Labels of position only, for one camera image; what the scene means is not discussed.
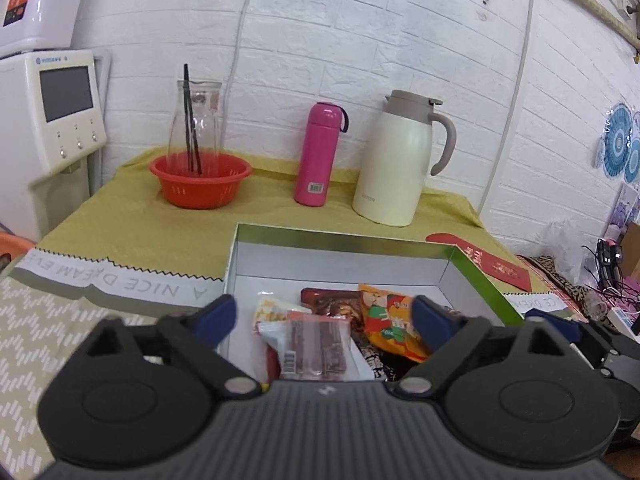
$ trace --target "pink object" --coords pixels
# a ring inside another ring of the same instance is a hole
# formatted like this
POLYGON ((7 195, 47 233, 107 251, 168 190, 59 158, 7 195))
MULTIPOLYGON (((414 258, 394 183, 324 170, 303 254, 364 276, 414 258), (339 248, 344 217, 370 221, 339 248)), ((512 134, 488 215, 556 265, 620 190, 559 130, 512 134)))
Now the pink object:
POLYGON ((298 181, 293 198, 308 206, 322 206, 326 202, 331 168, 340 132, 349 127, 347 112, 338 105, 316 103, 309 112, 306 123, 305 143, 302 146, 298 181))

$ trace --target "white thermal jug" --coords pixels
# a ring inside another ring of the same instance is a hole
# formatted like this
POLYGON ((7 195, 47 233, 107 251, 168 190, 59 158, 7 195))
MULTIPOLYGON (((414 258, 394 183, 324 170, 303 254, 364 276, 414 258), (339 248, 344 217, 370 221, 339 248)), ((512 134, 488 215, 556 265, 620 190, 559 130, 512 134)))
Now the white thermal jug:
POLYGON ((353 197, 353 209, 379 224, 409 225, 429 172, 433 121, 447 130, 447 142, 431 175, 449 163, 456 147, 456 127, 433 111, 442 101, 393 90, 371 134, 353 197))

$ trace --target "yellow tablecloth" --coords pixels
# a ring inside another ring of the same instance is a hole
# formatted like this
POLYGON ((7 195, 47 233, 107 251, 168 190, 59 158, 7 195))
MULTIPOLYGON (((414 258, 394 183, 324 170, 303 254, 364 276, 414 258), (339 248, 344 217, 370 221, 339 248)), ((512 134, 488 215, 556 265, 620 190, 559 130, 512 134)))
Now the yellow tablecloth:
MULTIPOLYGON (((38 247, 90 259, 109 258, 121 266, 195 276, 223 277, 238 222, 424 240, 446 232, 505 260, 517 259, 483 227, 463 196, 425 190, 414 222, 404 228, 375 224, 351 208, 353 171, 335 171, 324 207, 297 204, 292 196, 295 165, 243 156, 254 167, 235 200, 206 211, 185 210, 162 197, 148 164, 164 152, 149 150, 124 164, 94 197, 44 238, 38 247)), ((498 280, 503 292, 518 290, 498 280)), ((534 291, 546 290, 533 274, 534 291)))

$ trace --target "orange snack bag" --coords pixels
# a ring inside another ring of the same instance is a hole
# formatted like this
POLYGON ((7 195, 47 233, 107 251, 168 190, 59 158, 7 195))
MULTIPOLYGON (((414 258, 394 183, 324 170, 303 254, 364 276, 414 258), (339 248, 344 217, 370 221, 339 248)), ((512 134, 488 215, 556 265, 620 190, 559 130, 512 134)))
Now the orange snack bag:
POLYGON ((411 324, 413 298, 370 285, 360 284, 358 290, 369 342, 392 354, 423 362, 429 354, 411 324))

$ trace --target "glass pitcher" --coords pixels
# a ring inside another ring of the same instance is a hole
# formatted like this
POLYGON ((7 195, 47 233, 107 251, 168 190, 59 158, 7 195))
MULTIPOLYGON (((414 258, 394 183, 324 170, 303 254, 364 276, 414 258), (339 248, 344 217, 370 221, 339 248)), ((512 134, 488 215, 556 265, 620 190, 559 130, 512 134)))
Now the glass pitcher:
POLYGON ((181 176, 217 177, 222 134, 222 83, 179 80, 177 86, 167 170, 181 176))

